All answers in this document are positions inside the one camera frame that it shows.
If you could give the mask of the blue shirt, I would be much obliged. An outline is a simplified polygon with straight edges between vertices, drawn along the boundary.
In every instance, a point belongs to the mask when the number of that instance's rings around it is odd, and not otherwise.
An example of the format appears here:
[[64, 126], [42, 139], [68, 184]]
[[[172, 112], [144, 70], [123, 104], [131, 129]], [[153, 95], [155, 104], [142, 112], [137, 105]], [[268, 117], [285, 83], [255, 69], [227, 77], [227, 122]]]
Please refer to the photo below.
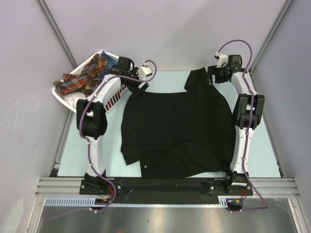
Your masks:
[[104, 69], [104, 75], [108, 74], [110, 70], [118, 64], [118, 61], [115, 60], [113, 57], [108, 55], [105, 51], [102, 52], [101, 56], [105, 58], [106, 67]]

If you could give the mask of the black long sleeve shirt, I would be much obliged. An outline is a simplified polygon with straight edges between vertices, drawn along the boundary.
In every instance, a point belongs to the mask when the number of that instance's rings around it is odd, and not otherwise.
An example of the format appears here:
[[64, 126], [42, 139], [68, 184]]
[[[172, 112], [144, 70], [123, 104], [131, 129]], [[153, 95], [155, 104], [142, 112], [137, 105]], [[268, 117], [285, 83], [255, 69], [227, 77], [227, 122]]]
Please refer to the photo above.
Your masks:
[[225, 97], [193, 70], [184, 92], [129, 97], [121, 123], [127, 165], [139, 162], [143, 178], [175, 179], [229, 172], [235, 127]]

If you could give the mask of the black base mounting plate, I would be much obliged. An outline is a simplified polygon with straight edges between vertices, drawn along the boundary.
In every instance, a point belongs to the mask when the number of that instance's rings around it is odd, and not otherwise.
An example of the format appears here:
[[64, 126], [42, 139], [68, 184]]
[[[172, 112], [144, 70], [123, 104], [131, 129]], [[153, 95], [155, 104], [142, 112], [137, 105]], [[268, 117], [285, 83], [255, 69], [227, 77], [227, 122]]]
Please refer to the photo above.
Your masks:
[[217, 204], [219, 196], [253, 195], [251, 187], [229, 186], [225, 178], [143, 179], [83, 177], [79, 193], [101, 197], [97, 204], [201, 205]]

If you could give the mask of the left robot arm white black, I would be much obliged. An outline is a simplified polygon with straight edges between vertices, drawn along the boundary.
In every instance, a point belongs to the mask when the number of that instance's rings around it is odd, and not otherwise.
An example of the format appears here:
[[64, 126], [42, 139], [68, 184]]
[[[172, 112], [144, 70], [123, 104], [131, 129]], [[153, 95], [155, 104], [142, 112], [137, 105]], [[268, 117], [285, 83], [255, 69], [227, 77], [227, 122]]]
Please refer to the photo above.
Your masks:
[[119, 57], [118, 61], [109, 56], [96, 54], [83, 68], [80, 75], [84, 81], [83, 88], [88, 87], [88, 82], [98, 79], [101, 83], [98, 90], [94, 91], [87, 100], [77, 101], [77, 128], [80, 136], [87, 141], [87, 154], [89, 168], [85, 178], [93, 179], [90, 188], [97, 194], [107, 190], [107, 181], [102, 153], [103, 135], [107, 129], [107, 118], [104, 103], [115, 100], [114, 88], [126, 86], [134, 97], [141, 96], [148, 88], [145, 77], [155, 77], [146, 64], [136, 67], [133, 60]]

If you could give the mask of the white shirt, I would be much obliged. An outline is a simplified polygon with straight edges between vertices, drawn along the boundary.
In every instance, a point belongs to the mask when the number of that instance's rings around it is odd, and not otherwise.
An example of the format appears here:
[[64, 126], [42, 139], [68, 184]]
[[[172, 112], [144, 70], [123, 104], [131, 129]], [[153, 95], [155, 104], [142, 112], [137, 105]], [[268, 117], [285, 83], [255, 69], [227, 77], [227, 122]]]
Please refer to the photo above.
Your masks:
[[84, 100], [86, 98], [86, 96], [83, 94], [83, 93], [71, 93], [71, 94], [68, 94], [68, 95], [65, 95], [64, 97], [64, 101], [66, 103], [69, 104], [69, 106], [73, 107], [74, 109], [76, 109], [76, 104], [77, 104], [77, 101], [79, 99], [82, 99]]

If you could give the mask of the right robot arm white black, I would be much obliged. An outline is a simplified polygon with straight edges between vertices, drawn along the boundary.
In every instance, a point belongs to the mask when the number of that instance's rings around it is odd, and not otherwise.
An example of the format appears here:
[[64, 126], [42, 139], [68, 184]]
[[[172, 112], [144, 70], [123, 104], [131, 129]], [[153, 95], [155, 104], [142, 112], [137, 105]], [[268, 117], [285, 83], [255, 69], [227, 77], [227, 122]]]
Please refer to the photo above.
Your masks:
[[256, 93], [240, 55], [189, 73], [183, 92], [131, 96], [121, 125], [127, 164], [139, 162], [147, 179], [225, 172], [224, 189], [237, 194], [248, 182], [248, 153], [265, 97]]

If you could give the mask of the plaid long sleeve shirt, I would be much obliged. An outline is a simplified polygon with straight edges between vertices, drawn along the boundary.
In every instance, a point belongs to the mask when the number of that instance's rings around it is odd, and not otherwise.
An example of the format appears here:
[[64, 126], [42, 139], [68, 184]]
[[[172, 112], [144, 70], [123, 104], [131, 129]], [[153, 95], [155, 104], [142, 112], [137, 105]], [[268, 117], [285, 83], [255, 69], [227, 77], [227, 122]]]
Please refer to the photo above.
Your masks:
[[86, 96], [91, 95], [102, 82], [107, 64], [105, 57], [94, 55], [80, 74], [64, 73], [62, 81], [55, 81], [53, 85], [56, 93], [63, 96], [77, 92]]

